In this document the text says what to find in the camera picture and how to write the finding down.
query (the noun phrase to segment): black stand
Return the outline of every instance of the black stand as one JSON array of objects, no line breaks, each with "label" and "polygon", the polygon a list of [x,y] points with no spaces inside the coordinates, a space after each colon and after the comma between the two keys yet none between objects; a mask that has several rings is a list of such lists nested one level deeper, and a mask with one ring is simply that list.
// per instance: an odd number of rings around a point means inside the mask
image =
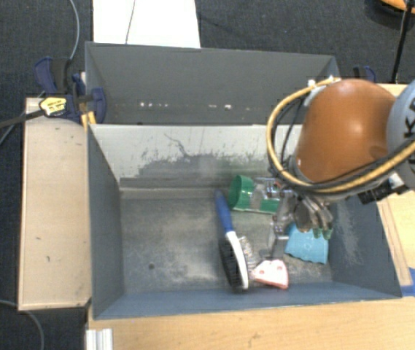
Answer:
[{"label": "black stand", "polygon": [[400,65],[400,58],[402,57],[403,45],[405,44],[406,30],[411,19],[411,9],[413,8],[415,0],[408,0],[406,3],[406,12],[402,18],[402,28],[400,30],[400,41],[398,42],[397,55],[395,56],[394,69],[392,70],[392,83],[398,81],[398,66]]}]

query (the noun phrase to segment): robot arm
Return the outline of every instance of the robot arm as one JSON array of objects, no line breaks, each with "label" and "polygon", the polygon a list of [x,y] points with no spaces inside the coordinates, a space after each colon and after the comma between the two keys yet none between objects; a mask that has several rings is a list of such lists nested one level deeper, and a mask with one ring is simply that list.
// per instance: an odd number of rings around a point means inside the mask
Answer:
[{"label": "robot arm", "polygon": [[[321,89],[310,100],[297,147],[280,161],[273,137],[277,117],[314,88]],[[378,188],[390,193],[387,182],[394,174],[415,191],[415,81],[397,99],[360,79],[328,79],[298,91],[273,110],[267,145],[271,172],[284,190],[294,193],[284,196],[276,228],[284,228],[285,209],[299,229],[313,228],[330,237],[330,203]],[[396,186],[403,183],[397,180]]]}]

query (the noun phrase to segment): white paper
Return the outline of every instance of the white paper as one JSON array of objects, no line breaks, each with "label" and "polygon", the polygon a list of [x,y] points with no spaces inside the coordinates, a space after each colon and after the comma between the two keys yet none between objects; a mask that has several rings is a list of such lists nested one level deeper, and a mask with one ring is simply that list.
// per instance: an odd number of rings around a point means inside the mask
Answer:
[{"label": "white paper", "polygon": [[[93,0],[93,40],[124,44],[134,0]],[[136,0],[127,44],[199,48],[194,0]]]}]

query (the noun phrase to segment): bin floor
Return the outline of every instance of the bin floor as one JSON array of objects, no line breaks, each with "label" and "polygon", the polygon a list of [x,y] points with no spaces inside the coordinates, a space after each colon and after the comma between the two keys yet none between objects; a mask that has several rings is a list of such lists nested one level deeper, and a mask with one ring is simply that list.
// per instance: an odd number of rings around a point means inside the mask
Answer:
[{"label": "bin floor", "polygon": [[[127,199],[120,202],[125,290],[169,292],[228,289],[218,251],[218,220],[211,198]],[[238,236],[246,236],[259,258],[267,249],[271,215],[232,212]],[[290,283],[332,281],[330,266],[284,261]]]}]

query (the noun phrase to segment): gray bin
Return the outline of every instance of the gray bin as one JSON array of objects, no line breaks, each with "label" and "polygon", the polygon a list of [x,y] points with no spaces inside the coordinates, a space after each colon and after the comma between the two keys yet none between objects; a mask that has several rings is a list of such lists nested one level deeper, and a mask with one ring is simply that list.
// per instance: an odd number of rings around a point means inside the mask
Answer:
[{"label": "gray bin", "polygon": [[[377,206],[357,198],[332,207],[327,265],[286,260],[288,290],[234,294],[221,266],[214,189],[267,175],[271,107],[331,74],[324,55],[87,43],[88,89],[108,101],[88,134],[95,319],[401,297]],[[232,215],[264,249],[270,216]]]}]

